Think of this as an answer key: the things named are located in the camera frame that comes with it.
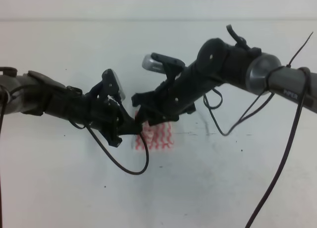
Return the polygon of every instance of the white background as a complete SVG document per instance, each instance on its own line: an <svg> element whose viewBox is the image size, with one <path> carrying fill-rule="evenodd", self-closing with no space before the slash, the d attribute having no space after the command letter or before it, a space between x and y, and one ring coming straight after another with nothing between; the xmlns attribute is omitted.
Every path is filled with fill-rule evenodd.
<svg viewBox="0 0 317 228"><path fill-rule="evenodd" d="M286 64L317 28L315 2L0 0L0 65L19 74L38 71L84 92L112 68L133 114L131 96L164 80L141 69L145 54L190 64L209 38L233 44L225 30L232 23L250 46ZM317 72L316 45L313 37L293 66ZM229 85L219 90L224 103L215 116L227 130L255 96ZM196 107L173 124L174 149L151 153L140 176L120 171L87 131L67 121L6 116L0 141L4 227L244 227L280 162L296 105L276 96L229 137L219 135L202 100ZM303 110L285 170L253 227L316 227L316 132L317 116ZM132 136L123 139L111 153L141 169L145 156L132 149Z"/></svg>

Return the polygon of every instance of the red and white cloth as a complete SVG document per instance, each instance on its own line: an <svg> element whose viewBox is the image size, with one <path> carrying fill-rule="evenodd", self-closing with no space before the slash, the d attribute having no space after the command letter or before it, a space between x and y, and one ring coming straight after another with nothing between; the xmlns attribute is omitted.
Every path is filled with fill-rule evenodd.
<svg viewBox="0 0 317 228"><path fill-rule="evenodd" d="M148 122L143 123L143 137L149 150L170 150L173 147L172 124L165 122L154 126L149 126ZM144 144L138 135L135 141L136 150L144 150Z"/></svg>

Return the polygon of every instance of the black mount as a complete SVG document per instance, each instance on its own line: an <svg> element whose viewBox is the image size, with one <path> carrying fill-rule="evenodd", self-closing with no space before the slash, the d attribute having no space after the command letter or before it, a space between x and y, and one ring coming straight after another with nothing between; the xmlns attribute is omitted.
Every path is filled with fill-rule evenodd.
<svg viewBox="0 0 317 228"><path fill-rule="evenodd" d="M179 115L166 115L160 110L160 102L168 95L176 77L185 69L185 63L179 59L151 54L151 58L162 63L167 79L162 82L154 91L137 93L132 97L132 106L141 106L135 118L136 123L149 122L149 125L156 125L166 121L178 121ZM181 114L191 114L196 110L195 104L187 107Z"/></svg>

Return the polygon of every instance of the black wire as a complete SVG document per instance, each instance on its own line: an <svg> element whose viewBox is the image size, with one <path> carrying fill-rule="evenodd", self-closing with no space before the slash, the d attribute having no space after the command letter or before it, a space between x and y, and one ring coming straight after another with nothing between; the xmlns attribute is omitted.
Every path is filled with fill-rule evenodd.
<svg viewBox="0 0 317 228"><path fill-rule="evenodd" d="M121 164L119 164L119 162L117 160L115 160L115 158L109 153L109 151L105 148L105 146L102 144L102 142L98 139L98 137L93 132L93 130L88 125L85 125L85 126L88 129L89 133L92 135L92 137L95 139L95 141L98 143L98 145L102 148L102 150L105 152L105 154L109 157L109 159L111 159L111 161L115 165L117 165L121 170L123 170L126 173L132 174L132 175L140 175L140 174L143 174L145 172L145 170L147 170L148 165L149 165L149 150L148 150L148 146L145 142L145 139L144 139L142 133L140 133L139 136L141 137L141 140L142 140L144 147L145 147L146 161L145 161L144 168L141 171L134 172L134 171L127 170L125 167L123 167Z"/></svg>
<svg viewBox="0 0 317 228"><path fill-rule="evenodd" d="M269 185L268 189L266 190L264 196L260 200L260 202L257 205L257 207L255 208L255 210L253 211L253 213L252 213L247 225L245 226L246 228L251 227L253 221L255 220L255 218L258 215L259 211L261 210L262 206L264 205L264 203L268 199L269 195L273 191L273 188L274 188L279 176L282 173L282 170L283 170L283 168L285 166L287 157L288 157L289 152L291 150L292 143L293 143L294 136L295 136L295 132L296 132L296 129L297 129L297 125L298 125L298 122L299 122L299 118L300 118L300 115L301 115L301 112L302 112L305 96L306 96L307 91L309 89L310 80L311 80L310 71L307 68L300 68L300 70L303 71L303 73L305 74L305 85L304 85L303 91L302 91L300 99L299 99L299 103L298 103L298 106L297 106L297 109L296 109L296 114L295 114L295 117L294 117L293 125L292 125L291 132L290 132L290 135L289 135L289 138L288 138L288 141L287 141L287 145L286 145L286 148L285 148L284 155L282 157L281 163L278 166L278 169L276 171L276 174L275 174L271 184Z"/></svg>
<svg viewBox="0 0 317 228"><path fill-rule="evenodd" d="M307 44L308 40L310 39L310 37L312 36L313 33L314 33L314 32L312 32L312 33L308 36L308 38L307 38L307 40L305 41L305 43L299 48L299 50L296 52L296 54L294 54L294 56L292 57L292 59L289 61L287 67L289 67L289 68L291 67L291 64L292 64L293 60L296 58L296 56L297 56L298 53L302 50L302 48L304 48L304 46Z"/></svg>
<svg viewBox="0 0 317 228"><path fill-rule="evenodd" d="M2 129L2 123L3 123L3 117L6 109L6 105L8 103L8 95L5 91L2 91L2 109L0 113L0 135L1 135L1 129ZM0 228L2 228L2 197L1 197L1 182L0 182Z"/></svg>
<svg viewBox="0 0 317 228"><path fill-rule="evenodd" d="M205 104L206 108L212 109L212 110L219 108L219 107L221 106L222 102L223 102L222 94L221 94L218 90L216 90L215 88L213 89L213 91L214 91L216 94L218 94L218 95L220 96L220 98L221 98L220 103L219 103L217 106L211 107L211 106L209 105L209 103L207 103L208 100L206 100L207 97L206 97L206 95L204 94L204 104Z"/></svg>
<svg viewBox="0 0 317 228"><path fill-rule="evenodd" d="M221 130L221 128L220 128L220 126L219 126L219 124L218 124L216 118L214 117L214 115L213 115L211 109L209 109L209 113L210 113L210 115L211 115L211 117L212 117L212 119L213 119L213 121L214 121L214 123L215 123L215 125L216 125L216 127L217 127L217 129L218 129L218 131L219 131L219 133L220 133L221 135L223 135L223 136L228 136L228 135L233 131L233 129L234 129L236 126L238 126L239 124L241 124L242 122L244 122L246 119L249 119L250 117L254 116L256 113L258 113L259 111L261 111L261 110L269 103L269 101L270 101L270 100L273 98L273 96L274 96L274 94L271 93L270 96L267 98L267 100L266 100L261 106L259 106L254 112L252 112L252 113L250 113L249 115L247 115L246 117L244 117L244 115L251 109L251 107L256 103L256 101L260 98L260 96L261 96L262 94L263 94L263 93L261 93L260 95L258 95L258 97L253 101L253 103L248 107L248 109L242 114L242 116L239 118L239 120L238 120L236 123L233 124L233 126L228 130L227 133L224 133L224 132ZM209 102L208 102L208 99L207 99L206 95L204 95L204 100L206 101L207 105L209 105Z"/></svg>

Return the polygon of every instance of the white wall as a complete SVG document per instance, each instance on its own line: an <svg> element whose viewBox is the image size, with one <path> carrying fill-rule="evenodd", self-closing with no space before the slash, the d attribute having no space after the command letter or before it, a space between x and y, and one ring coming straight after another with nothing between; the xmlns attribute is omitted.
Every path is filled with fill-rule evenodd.
<svg viewBox="0 0 317 228"><path fill-rule="evenodd" d="M314 18L317 0L0 0L1 19Z"/></svg>

